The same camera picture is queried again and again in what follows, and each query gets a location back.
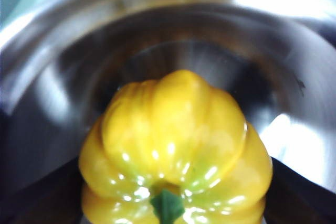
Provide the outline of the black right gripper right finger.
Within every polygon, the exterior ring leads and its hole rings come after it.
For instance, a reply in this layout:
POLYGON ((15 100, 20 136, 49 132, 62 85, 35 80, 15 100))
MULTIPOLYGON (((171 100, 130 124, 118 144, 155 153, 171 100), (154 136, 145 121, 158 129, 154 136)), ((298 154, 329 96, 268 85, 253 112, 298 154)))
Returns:
POLYGON ((273 178, 266 195, 266 223, 335 223, 335 193, 272 158, 273 178))

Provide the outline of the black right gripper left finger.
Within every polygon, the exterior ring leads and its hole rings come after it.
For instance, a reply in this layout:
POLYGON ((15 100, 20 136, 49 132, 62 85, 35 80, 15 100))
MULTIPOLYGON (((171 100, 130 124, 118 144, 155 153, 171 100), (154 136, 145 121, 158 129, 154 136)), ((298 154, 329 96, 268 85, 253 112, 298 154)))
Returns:
POLYGON ((75 157, 1 200, 1 223, 79 223, 82 177, 75 157))

